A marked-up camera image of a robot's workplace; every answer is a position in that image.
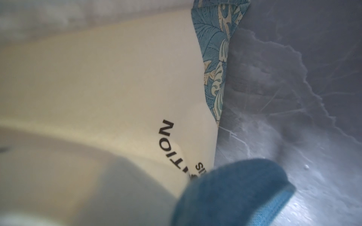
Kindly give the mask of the cream canvas tote bag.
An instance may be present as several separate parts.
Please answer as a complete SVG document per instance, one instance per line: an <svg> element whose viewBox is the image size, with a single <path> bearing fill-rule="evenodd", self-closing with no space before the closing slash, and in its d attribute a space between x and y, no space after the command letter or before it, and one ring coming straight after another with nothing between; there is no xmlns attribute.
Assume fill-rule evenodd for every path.
<svg viewBox="0 0 362 226"><path fill-rule="evenodd" d="M283 168L214 167L249 5L1 1L1 225L270 225Z"/></svg>

